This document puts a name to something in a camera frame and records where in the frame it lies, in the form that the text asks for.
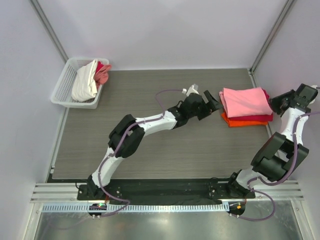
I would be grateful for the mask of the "light pink t shirt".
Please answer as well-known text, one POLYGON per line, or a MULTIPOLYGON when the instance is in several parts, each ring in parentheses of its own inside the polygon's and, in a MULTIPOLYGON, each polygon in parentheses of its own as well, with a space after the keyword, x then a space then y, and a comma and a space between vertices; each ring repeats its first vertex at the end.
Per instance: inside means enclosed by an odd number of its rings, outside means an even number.
POLYGON ((271 115, 265 91, 261 87, 245 90, 223 88, 219 97, 228 118, 271 115))

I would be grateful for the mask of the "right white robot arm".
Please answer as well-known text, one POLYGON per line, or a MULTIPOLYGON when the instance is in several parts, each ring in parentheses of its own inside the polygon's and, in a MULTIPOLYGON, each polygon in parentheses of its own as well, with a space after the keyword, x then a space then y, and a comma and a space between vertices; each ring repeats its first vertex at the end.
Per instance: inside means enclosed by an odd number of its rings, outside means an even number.
POLYGON ((303 145, 303 129, 313 115, 310 105, 318 95, 317 85, 301 84, 268 100, 274 113, 280 116, 279 131, 268 139, 253 157, 248 169, 234 172, 226 185, 231 198, 245 198, 251 194, 258 181, 267 186, 285 182, 305 160, 309 149, 303 145))

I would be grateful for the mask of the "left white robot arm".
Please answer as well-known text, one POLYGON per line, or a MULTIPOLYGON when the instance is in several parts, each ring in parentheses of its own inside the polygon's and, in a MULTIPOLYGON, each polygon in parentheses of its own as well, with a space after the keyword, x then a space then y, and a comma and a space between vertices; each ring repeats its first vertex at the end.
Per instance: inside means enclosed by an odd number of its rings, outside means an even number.
POLYGON ((163 109, 160 114, 142 118, 127 114, 122 118, 109 134, 106 153, 97 170, 87 179, 87 196, 97 199, 104 193, 103 187, 110 183, 117 167, 137 151, 143 138, 160 131, 180 128, 194 117, 200 121, 223 108, 208 90, 204 92, 207 101, 196 90, 185 95, 184 100, 163 109))

